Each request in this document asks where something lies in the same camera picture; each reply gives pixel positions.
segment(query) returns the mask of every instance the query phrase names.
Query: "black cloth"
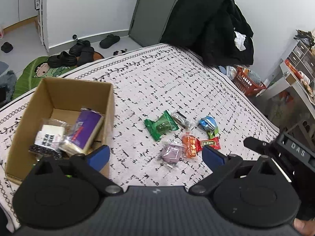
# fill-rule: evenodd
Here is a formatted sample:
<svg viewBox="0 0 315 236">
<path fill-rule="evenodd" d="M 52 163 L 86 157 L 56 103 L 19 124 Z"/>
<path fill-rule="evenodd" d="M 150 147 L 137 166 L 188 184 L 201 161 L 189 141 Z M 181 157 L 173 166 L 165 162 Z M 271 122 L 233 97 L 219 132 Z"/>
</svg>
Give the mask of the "black cloth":
<svg viewBox="0 0 315 236">
<path fill-rule="evenodd" d="M 246 35 L 240 51 L 235 31 Z M 253 31 L 234 0 L 178 0 L 160 42 L 187 47 L 205 65 L 252 65 Z"/>
</svg>

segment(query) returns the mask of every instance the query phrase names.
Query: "white tablecloth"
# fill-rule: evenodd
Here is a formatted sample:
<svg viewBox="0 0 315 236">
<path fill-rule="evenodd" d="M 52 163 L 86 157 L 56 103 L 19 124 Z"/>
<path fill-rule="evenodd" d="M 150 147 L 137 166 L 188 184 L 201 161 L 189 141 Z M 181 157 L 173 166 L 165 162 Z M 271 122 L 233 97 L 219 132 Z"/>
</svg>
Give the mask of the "white tablecloth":
<svg viewBox="0 0 315 236">
<path fill-rule="evenodd" d="M 114 85 L 116 111 L 110 144 L 110 178 L 124 189 L 128 185 L 189 188 L 211 173 L 201 156 L 180 160 L 178 169 L 169 170 L 163 165 L 160 159 L 163 141 L 180 141 L 184 131 L 172 131 L 157 143 L 143 121 L 156 120 L 164 110 L 178 110 L 196 124 L 201 117 L 211 114 L 220 128 L 221 152 L 235 153 L 243 159 L 258 158 L 258 154 L 244 148 L 244 138 L 254 136 L 270 142 L 278 134 L 225 75 L 204 67 L 189 51 L 167 44 L 98 60 L 62 77 Z M 19 223 L 12 208 L 12 197 L 17 186 L 7 181 L 4 167 L 32 93 L 33 90 L 0 111 L 0 204 L 15 228 Z M 200 140 L 207 139 L 206 133 L 197 127 L 191 133 Z"/>
</svg>

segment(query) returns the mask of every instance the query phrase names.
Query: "cardboard box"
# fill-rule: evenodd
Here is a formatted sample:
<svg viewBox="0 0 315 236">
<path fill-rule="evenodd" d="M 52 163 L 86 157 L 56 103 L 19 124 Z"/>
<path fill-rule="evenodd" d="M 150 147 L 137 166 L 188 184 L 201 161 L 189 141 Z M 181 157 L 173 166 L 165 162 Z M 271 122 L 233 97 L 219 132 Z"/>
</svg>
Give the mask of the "cardboard box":
<svg viewBox="0 0 315 236">
<path fill-rule="evenodd" d="M 114 94 L 111 83 L 48 77 L 41 80 L 14 135 L 7 158 L 7 178 L 21 184 L 37 161 L 28 149 L 34 143 L 42 118 L 74 124 L 82 107 L 100 112 L 103 126 L 92 144 L 93 150 L 107 144 L 114 123 Z M 108 177 L 108 164 L 101 173 Z"/>
</svg>

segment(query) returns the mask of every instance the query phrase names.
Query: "leaf-shaped rug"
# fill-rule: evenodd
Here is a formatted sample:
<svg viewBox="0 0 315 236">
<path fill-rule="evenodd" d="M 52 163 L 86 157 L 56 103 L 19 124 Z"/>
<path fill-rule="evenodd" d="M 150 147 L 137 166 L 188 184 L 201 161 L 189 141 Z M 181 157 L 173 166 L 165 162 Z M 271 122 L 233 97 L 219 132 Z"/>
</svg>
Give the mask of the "leaf-shaped rug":
<svg viewBox="0 0 315 236">
<path fill-rule="evenodd" d="M 40 80 L 45 77 L 57 77 L 62 75 L 74 68 L 74 67 L 58 67 L 50 68 L 47 64 L 48 56 L 41 56 L 33 60 L 31 63 L 25 67 L 22 75 L 16 82 L 15 91 L 13 93 L 12 99 L 15 99 L 22 94 L 28 92 L 29 90 L 37 87 Z"/>
</svg>

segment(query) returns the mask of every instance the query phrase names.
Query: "orange laundry basket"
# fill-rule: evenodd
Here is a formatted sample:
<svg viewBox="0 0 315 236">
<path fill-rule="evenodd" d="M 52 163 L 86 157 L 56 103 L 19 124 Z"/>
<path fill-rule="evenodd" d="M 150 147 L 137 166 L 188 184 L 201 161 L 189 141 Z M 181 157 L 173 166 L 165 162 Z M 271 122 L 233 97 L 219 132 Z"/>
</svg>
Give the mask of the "orange laundry basket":
<svg viewBox="0 0 315 236">
<path fill-rule="evenodd" d="M 261 86 L 256 85 L 246 74 L 243 73 L 243 68 L 237 68 L 237 75 L 235 76 L 233 83 L 239 88 L 245 96 L 256 96 L 261 90 L 265 90 L 267 87 L 262 83 Z"/>
</svg>

